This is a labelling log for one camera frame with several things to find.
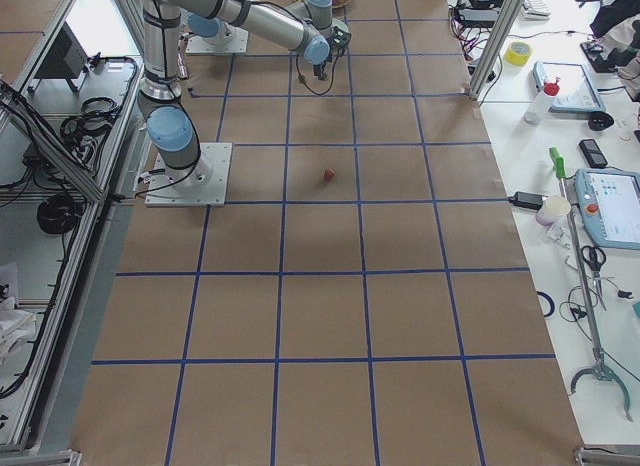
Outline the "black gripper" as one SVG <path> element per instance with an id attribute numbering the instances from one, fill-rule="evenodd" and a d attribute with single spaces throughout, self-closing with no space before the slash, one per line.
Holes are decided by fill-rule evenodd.
<path id="1" fill-rule="evenodd" d="M 351 41 L 351 33 L 347 27 L 334 26 L 329 37 L 329 45 L 333 54 L 345 54 Z M 313 74 L 316 78 L 325 73 L 325 64 L 313 66 Z"/>

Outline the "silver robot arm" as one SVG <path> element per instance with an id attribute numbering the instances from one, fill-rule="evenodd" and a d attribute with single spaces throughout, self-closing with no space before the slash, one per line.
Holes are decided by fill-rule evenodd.
<path id="1" fill-rule="evenodd" d="M 253 33 L 303 57 L 319 79 L 342 56 L 351 35 L 333 16 L 333 0 L 298 0 L 286 7 L 261 0 L 141 0 L 144 77 L 138 106 L 164 166 L 167 187 L 201 185 L 212 166 L 192 120 L 181 104 L 181 14 L 190 31 L 210 44 Z"/>

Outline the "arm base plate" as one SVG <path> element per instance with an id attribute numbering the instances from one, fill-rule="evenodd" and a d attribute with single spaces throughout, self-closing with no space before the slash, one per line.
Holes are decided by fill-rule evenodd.
<path id="1" fill-rule="evenodd" d="M 232 149 L 231 143 L 202 143 L 200 160 L 190 175 L 187 175 L 189 169 L 167 167 L 158 154 L 154 167 L 164 172 L 151 177 L 145 204 L 149 207 L 223 206 Z"/>
<path id="2" fill-rule="evenodd" d="M 200 56 L 245 54 L 249 33 L 227 23 L 215 23 L 208 30 L 194 31 L 186 46 L 186 53 Z"/>

